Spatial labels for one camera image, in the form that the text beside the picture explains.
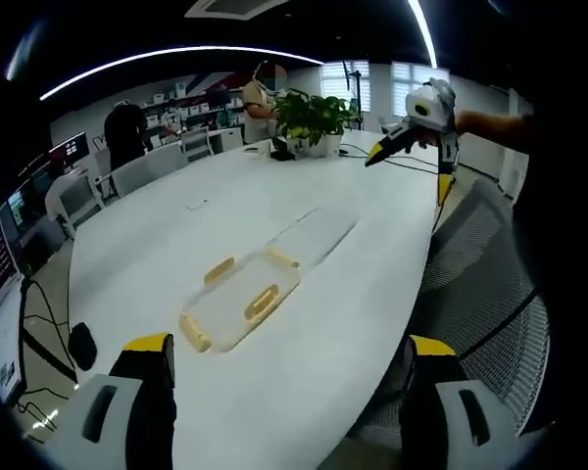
ceiling light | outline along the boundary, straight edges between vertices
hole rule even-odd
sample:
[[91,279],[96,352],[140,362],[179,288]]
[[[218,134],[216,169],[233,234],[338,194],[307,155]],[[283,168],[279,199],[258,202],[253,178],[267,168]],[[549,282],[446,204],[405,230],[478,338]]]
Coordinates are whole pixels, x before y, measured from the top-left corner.
[[274,54],[275,56],[282,56],[288,57],[290,59],[298,59],[299,61],[306,61],[311,62],[312,64],[316,64],[321,66],[324,62],[317,61],[315,59],[310,59],[308,57],[297,56],[295,54],[288,54],[287,52],[279,52],[279,51],[272,51],[270,49],[259,49],[256,47],[243,47],[243,46],[191,46],[191,47],[176,47],[173,49],[163,49],[161,51],[153,51],[153,52],[146,52],[144,54],[138,54],[136,56],[126,57],[124,59],[120,59],[118,61],[110,62],[109,64],[105,64],[104,66],[97,67],[95,69],[86,71],[85,73],[81,73],[73,78],[70,78],[68,81],[64,81],[58,86],[55,86],[52,90],[44,93],[39,97],[41,101],[45,100],[46,98],[54,95],[58,91],[63,90],[64,88],[76,83],[79,80],[82,80],[94,73],[99,71],[104,71],[106,69],[110,69],[111,67],[119,66],[121,64],[126,64],[128,62],[136,61],[138,59],[146,59],[148,57],[153,56],[163,56],[164,54],[173,54],[175,52],[194,52],[194,51],[239,51],[239,52],[259,52],[262,54]]
[[429,53],[429,60],[431,61],[431,66],[434,69],[437,69],[438,62],[435,59],[433,41],[431,40],[431,33],[429,33],[429,28],[427,27],[427,20],[424,18],[422,8],[420,7],[418,0],[408,0],[408,3],[410,4],[410,7],[412,7],[412,11],[414,12],[414,16],[416,17],[416,21],[418,22],[420,33],[422,33],[422,39],[424,39],[424,45],[427,47],[427,52]]

green leaves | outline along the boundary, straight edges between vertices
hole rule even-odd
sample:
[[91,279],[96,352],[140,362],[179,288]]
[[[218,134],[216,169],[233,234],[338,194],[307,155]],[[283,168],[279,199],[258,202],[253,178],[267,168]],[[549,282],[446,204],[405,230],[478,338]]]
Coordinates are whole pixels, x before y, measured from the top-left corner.
[[347,100],[310,96],[300,90],[288,90],[284,98],[277,98],[274,110],[279,114],[284,137],[307,137],[312,146],[322,135],[344,133],[344,126],[358,119]]

window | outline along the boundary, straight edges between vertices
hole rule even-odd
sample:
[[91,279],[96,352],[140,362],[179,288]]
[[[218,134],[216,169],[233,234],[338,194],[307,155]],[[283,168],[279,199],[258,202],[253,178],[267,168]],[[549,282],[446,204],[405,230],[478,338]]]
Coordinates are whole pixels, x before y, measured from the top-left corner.
[[[370,67],[368,61],[346,61],[346,69],[350,72],[360,71],[362,74],[361,91],[362,91],[362,111],[370,111]],[[353,76],[351,80],[351,89],[346,88],[346,77],[344,76],[344,66],[341,62],[331,62],[324,64],[320,69],[320,89],[322,96],[337,96],[351,101],[351,98],[357,98],[357,85]]]
[[431,77],[449,81],[449,71],[393,62],[392,114],[394,116],[405,116],[407,114],[405,99],[408,93],[422,86]]

transparent plastic container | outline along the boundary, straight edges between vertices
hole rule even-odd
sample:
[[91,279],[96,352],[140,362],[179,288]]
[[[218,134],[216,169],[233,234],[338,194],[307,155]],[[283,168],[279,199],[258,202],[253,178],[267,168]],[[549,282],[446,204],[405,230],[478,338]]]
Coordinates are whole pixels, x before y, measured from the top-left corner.
[[199,353],[232,350],[298,286],[298,267],[276,248],[226,259],[183,307],[179,326],[185,338]]

floor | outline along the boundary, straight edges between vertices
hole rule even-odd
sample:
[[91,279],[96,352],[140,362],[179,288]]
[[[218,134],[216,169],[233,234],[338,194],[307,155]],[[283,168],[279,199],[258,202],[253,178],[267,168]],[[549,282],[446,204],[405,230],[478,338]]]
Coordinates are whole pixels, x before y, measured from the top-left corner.
[[[479,177],[481,176],[474,171],[463,167],[458,168],[456,182],[447,198],[438,226],[458,206],[472,183]],[[34,276],[35,280],[43,286],[56,322],[61,325],[58,329],[65,344],[68,343],[68,325],[65,322],[68,321],[68,280],[71,257],[72,242],[68,242]],[[52,354],[65,364],[69,364],[69,358],[59,341],[57,330],[50,322],[48,308],[40,291],[34,286],[28,295],[25,317],[27,317],[24,320],[26,329]],[[41,443],[56,429],[57,417],[61,414],[66,399],[74,394],[78,385],[58,373],[26,345],[24,345],[24,370],[27,379],[26,395],[14,407],[13,412],[24,434],[31,437],[36,445],[41,446]],[[393,450],[344,439],[319,469],[386,470],[398,468],[398,462],[399,454]]]

